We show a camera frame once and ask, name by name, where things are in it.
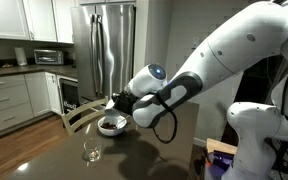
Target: refrigerator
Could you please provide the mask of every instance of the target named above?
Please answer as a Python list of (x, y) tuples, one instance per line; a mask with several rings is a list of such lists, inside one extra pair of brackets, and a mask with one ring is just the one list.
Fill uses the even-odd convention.
[(80, 6), (71, 15), (80, 103), (120, 93), (133, 75), (134, 5)]

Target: chair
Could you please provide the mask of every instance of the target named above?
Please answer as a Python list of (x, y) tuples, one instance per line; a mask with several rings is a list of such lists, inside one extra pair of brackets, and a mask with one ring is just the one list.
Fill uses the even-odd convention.
[[(103, 115), (105, 108), (103, 108), (101, 110), (96, 110), (96, 109), (94, 109), (94, 107), (102, 105), (102, 104), (106, 105), (107, 102), (108, 102), (108, 97), (105, 96), (104, 99), (100, 99), (100, 100), (97, 100), (97, 101), (93, 101), (93, 102), (84, 104), (84, 105), (82, 105), (82, 106), (70, 111), (66, 115), (63, 114), (62, 115), (62, 119), (63, 119), (63, 123), (65, 125), (65, 128), (66, 128), (68, 134), (70, 136), (73, 135), (74, 132), (76, 131), (76, 129), (79, 128), (81, 125), (83, 125), (84, 123), (91, 123), (91, 122), (96, 120), (96, 117)], [(92, 113), (89, 113), (89, 114), (85, 115), (81, 119), (79, 119), (76, 122), (74, 122), (72, 125), (70, 124), (69, 121), (73, 117), (75, 117), (76, 115), (81, 114), (81, 113), (83, 113), (85, 111), (88, 111), (88, 110), (92, 110), (92, 111), (95, 111), (95, 112), (92, 112)]]

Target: bowl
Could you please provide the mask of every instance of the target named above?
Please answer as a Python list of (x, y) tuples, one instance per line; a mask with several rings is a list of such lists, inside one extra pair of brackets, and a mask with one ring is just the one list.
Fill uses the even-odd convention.
[[(101, 126), (103, 125), (103, 122), (115, 124), (117, 125), (117, 128), (116, 129), (102, 128)], [(100, 120), (98, 120), (97, 126), (100, 132), (105, 136), (116, 136), (124, 131), (126, 123), (127, 123), (126, 119), (123, 116), (105, 116), (102, 117)]]

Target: kitchen counter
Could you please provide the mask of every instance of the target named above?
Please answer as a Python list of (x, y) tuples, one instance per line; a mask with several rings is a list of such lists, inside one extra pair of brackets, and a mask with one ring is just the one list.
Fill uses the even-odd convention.
[[(93, 122), (59, 146), (38, 156), (5, 179), (187, 179), (193, 146), (198, 105), (184, 103), (175, 111), (178, 130), (169, 144), (161, 143), (152, 129), (138, 127), (128, 118), (125, 132), (105, 137)], [(170, 114), (156, 127), (162, 139), (173, 131)], [(83, 143), (91, 137), (102, 140), (102, 155), (97, 162), (87, 162)]]
[(34, 73), (34, 72), (43, 72), (43, 71), (77, 79), (76, 68), (72, 68), (72, 65), (66, 65), (66, 66), (28, 65), (23, 67), (16, 66), (11, 68), (0, 68), (0, 77), (17, 75), (17, 74)]

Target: wooden floor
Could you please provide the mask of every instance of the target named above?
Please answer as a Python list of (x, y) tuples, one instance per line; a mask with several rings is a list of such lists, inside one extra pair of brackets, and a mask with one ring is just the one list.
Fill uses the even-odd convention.
[[(52, 116), (29, 127), (0, 138), (0, 178), (20, 165), (52, 149), (68, 138), (59, 116)], [(202, 155), (198, 146), (192, 149), (189, 180), (199, 180), (195, 173), (194, 160)]]

